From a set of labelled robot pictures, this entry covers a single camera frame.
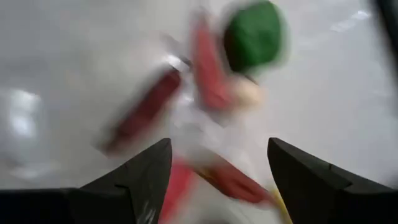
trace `white surface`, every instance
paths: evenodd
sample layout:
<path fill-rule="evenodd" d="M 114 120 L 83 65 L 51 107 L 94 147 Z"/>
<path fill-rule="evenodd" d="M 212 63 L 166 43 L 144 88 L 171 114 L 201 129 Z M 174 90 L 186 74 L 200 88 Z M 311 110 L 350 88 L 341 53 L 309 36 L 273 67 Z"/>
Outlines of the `white surface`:
<path fill-rule="evenodd" d="M 209 5 L 217 15 L 226 2 Z M 252 141 L 238 166 L 270 179 L 266 146 L 276 136 L 395 185 L 398 97 L 374 13 L 359 0 L 274 2 L 289 24 L 288 56 L 259 78 L 266 105 L 245 118 Z M 186 40 L 188 8 L 185 1 L 1 1 L 0 187 L 78 187 L 129 159 L 133 153 L 107 159 L 93 142 L 165 57 L 159 32 Z M 254 165 L 244 168 L 247 161 Z"/>

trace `red object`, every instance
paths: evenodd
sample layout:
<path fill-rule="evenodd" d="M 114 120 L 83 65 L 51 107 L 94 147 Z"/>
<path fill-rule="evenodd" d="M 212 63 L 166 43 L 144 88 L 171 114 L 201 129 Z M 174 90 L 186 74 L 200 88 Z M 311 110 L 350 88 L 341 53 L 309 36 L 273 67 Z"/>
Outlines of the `red object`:
<path fill-rule="evenodd" d="M 159 223 L 167 223 L 170 217 L 174 216 L 178 210 L 178 205 L 187 194 L 194 172 L 184 161 L 173 158 L 170 171 L 169 186 L 167 187 L 162 211 L 160 212 Z"/>
<path fill-rule="evenodd" d="M 269 192 L 226 160 L 197 173 L 224 195 L 250 203 L 272 203 Z"/>
<path fill-rule="evenodd" d="M 193 67 L 195 79 L 204 104 L 210 109 L 229 108 L 226 74 L 221 66 L 215 38 L 212 36 L 205 15 L 200 15 L 194 31 Z"/>
<path fill-rule="evenodd" d="M 148 91 L 137 107 L 128 112 L 127 116 L 115 129 L 114 138 L 107 147 L 112 151 L 120 145 L 130 143 L 154 122 L 173 93 L 180 86 L 180 72 L 172 68 Z"/>

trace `green object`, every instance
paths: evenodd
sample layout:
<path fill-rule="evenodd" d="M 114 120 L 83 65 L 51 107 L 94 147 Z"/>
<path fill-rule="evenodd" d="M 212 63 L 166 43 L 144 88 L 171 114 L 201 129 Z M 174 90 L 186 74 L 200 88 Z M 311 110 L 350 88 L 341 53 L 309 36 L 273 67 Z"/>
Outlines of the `green object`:
<path fill-rule="evenodd" d="M 280 26 L 278 10 L 271 2 L 257 2 L 239 10 L 223 38 L 232 71 L 245 73 L 273 61 L 282 44 Z"/>

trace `yellow object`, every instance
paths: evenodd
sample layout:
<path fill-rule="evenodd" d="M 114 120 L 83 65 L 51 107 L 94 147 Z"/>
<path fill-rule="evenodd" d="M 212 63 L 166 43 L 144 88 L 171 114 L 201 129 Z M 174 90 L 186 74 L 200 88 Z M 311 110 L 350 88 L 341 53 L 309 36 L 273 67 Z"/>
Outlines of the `yellow object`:
<path fill-rule="evenodd" d="M 280 193 L 277 188 L 271 191 L 271 194 L 274 196 L 275 203 L 277 205 L 277 208 L 279 209 L 280 212 L 280 217 L 283 220 L 285 224 L 293 224 L 292 220 L 290 219 L 290 215 L 286 209 L 285 203 L 282 199 L 282 196 L 280 196 Z"/>
<path fill-rule="evenodd" d="M 237 108 L 250 108 L 263 102 L 263 92 L 259 85 L 245 77 L 234 75 L 231 77 L 231 91 L 234 105 Z"/>

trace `red stick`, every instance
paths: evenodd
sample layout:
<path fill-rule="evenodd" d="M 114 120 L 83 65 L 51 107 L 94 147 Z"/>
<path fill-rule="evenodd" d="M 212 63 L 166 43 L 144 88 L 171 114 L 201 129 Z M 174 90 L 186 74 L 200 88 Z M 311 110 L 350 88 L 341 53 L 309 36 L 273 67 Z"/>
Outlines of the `red stick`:
<path fill-rule="evenodd" d="M 168 70 L 148 91 L 137 107 L 128 112 L 127 116 L 120 122 L 120 125 L 115 129 L 114 138 L 106 150 L 112 151 L 120 145 L 131 143 L 138 135 L 147 130 L 176 92 L 180 83 L 180 72 L 175 68 Z"/>
<path fill-rule="evenodd" d="M 272 196 L 250 177 L 224 159 L 211 167 L 196 170 L 224 195 L 249 203 L 273 203 Z"/>
<path fill-rule="evenodd" d="M 193 67 L 201 98 L 210 109 L 226 109 L 231 103 L 231 96 L 217 53 L 215 38 L 204 15 L 200 15 L 194 38 Z"/>

